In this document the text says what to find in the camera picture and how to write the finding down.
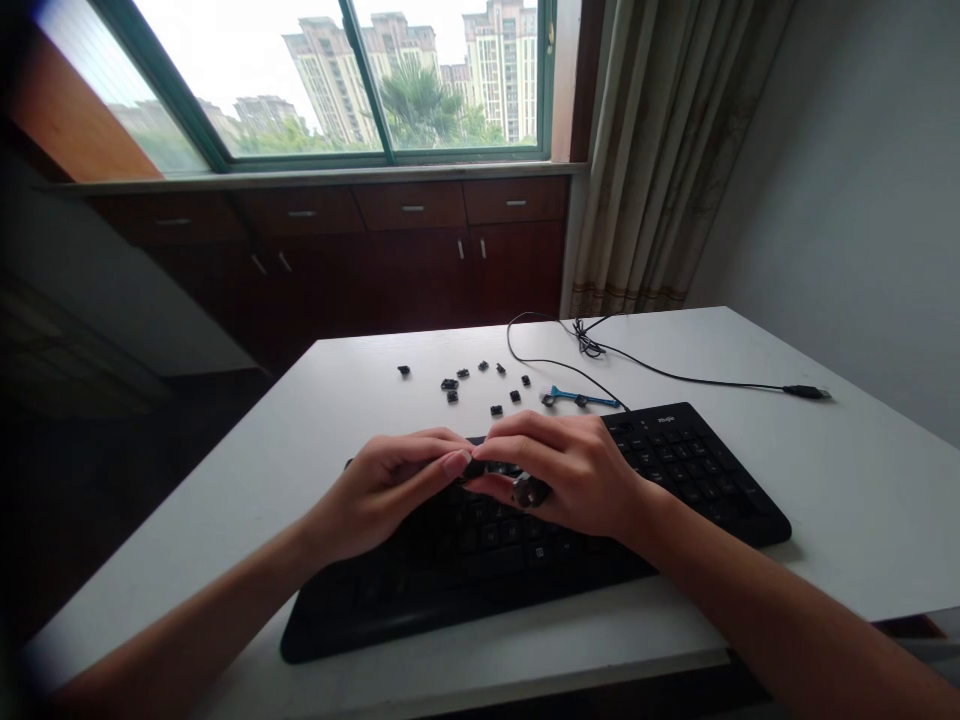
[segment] black keyboard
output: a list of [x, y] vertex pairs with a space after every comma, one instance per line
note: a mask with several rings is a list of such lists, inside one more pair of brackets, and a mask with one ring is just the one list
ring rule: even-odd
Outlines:
[[[787, 518], [688, 403], [604, 421], [638, 473], [735, 537], [754, 547], [790, 537]], [[613, 540], [543, 523], [454, 484], [379, 548], [313, 577], [280, 651], [289, 663], [307, 662], [654, 574]]]

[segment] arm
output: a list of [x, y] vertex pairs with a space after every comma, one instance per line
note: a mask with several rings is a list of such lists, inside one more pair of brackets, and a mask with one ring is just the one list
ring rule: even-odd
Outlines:
[[[596, 417], [520, 413], [477, 460], [520, 465], [553, 488], [531, 514], [609, 536], [700, 608], [767, 689], [804, 717], [956, 717], [960, 692], [852, 612], [639, 477]], [[508, 478], [469, 490], [512, 504]]]
[[78, 675], [54, 704], [71, 717], [186, 714], [312, 575], [386, 540], [463, 472], [469, 448], [444, 428], [374, 438], [303, 518]]

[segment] glass pane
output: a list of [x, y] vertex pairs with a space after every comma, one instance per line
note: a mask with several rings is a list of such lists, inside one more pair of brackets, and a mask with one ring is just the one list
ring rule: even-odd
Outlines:
[[210, 169], [86, 0], [51, 0], [37, 24], [160, 172]]
[[337, 0], [135, 0], [235, 156], [382, 152]]
[[535, 0], [354, 0], [398, 150], [537, 143]]

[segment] fingernail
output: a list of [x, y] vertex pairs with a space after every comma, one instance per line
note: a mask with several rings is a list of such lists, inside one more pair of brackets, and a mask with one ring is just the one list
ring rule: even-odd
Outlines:
[[471, 459], [468, 450], [457, 450], [455, 453], [451, 453], [443, 461], [443, 474], [447, 476], [448, 480], [460, 477], [463, 471], [467, 469]]

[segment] forearm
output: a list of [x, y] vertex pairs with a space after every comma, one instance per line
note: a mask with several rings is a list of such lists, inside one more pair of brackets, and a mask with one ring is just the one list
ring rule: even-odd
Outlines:
[[76, 717], [180, 717], [325, 561], [303, 522], [77, 676], [54, 697]]
[[955, 716], [960, 693], [845, 607], [656, 494], [625, 543], [669, 577], [801, 716]]

